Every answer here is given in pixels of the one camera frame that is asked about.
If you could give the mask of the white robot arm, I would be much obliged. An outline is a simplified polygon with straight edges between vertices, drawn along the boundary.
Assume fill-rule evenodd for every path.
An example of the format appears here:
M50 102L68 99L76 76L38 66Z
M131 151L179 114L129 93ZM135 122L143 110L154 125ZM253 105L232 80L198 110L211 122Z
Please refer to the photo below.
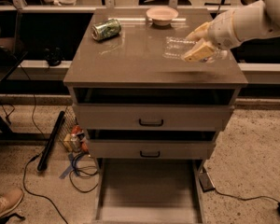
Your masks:
M195 45L182 59L198 62L213 56L218 49L233 49L252 39L274 37L280 37L280 0L258 0L220 13L197 27L186 37Z

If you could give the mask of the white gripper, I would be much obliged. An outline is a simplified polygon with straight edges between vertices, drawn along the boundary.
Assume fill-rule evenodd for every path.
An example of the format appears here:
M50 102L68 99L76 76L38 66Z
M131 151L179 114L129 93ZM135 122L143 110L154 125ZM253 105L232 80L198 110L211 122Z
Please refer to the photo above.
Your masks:
M233 25L234 10L217 15L210 23L205 22L186 36L187 40L198 41L194 47L181 56L185 62L198 62L211 57L216 47L222 50L233 49L241 45Z

